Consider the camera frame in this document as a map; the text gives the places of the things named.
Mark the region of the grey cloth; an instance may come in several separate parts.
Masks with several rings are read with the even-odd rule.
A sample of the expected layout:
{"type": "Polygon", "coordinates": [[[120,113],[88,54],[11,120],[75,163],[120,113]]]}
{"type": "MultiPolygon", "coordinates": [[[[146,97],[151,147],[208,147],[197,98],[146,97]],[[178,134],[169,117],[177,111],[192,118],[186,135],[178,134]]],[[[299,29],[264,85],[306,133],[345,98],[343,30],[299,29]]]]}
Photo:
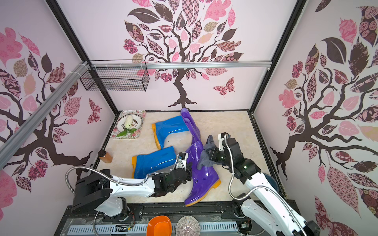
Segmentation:
{"type": "Polygon", "coordinates": [[[197,164],[197,169],[201,170],[203,167],[212,167],[213,165],[220,165],[220,163],[213,161],[212,154],[217,148],[214,138],[209,135],[205,145],[203,146],[203,151],[200,154],[200,160],[197,164]]]}

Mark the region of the purple boot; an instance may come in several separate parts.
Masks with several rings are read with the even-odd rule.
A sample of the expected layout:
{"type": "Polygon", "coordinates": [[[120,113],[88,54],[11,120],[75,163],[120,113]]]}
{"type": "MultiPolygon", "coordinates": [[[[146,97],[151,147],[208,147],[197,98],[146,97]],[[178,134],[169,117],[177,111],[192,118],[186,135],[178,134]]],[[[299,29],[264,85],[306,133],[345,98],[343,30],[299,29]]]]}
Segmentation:
{"type": "Polygon", "coordinates": [[[201,143],[201,133],[196,125],[193,117],[191,116],[189,110],[187,108],[183,108],[180,112],[181,117],[187,126],[189,132],[192,135],[192,144],[199,144],[201,143]]]}
{"type": "Polygon", "coordinates": [[[192,144],[187,149],[189,155],[187,163],[192,165],[193,187],[184,201],[186,207],[197,204],[207,196],[211,189],[217,188],[221,184],[219,175],[212,166],[204,166],[200,170],[197,169],[199,167],[200,154],[203,150],[202,142],[194,140],[192,140],[192,144]]]}

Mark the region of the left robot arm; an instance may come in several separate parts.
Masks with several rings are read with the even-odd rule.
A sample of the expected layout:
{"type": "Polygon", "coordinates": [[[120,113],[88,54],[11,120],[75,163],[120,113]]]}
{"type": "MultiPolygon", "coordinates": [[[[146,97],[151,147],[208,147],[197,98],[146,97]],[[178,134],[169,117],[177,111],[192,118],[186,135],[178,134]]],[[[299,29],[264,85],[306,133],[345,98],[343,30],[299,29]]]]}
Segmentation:
{"type": "Polygon", "coordinates": [[[75,183],[71,212],[99,211],[109,217],[126,214],[127,197],[158,198],[173,193],[192,180],[192,168],[174,168],[169,173],[147,175],[145,179],[125,179],[111,175],[109,169],[92,173],[75,183]]]}

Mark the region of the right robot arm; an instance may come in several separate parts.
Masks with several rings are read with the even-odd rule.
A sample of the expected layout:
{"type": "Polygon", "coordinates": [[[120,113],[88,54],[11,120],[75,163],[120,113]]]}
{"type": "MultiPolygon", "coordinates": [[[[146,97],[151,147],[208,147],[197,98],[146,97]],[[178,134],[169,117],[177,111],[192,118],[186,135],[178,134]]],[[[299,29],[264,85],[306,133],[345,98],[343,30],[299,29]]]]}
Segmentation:
{"type": "Polygon", "coordinates": [[[245,158],[239,143],[228,133],[218,135],[216,145],[208,136],[204,150],[209,161],[231,173],[228,193],[243,216],[257,223],[271,236],[318,236],[320,227],[294,210],[270,184],[251,159],[245,158]]]}

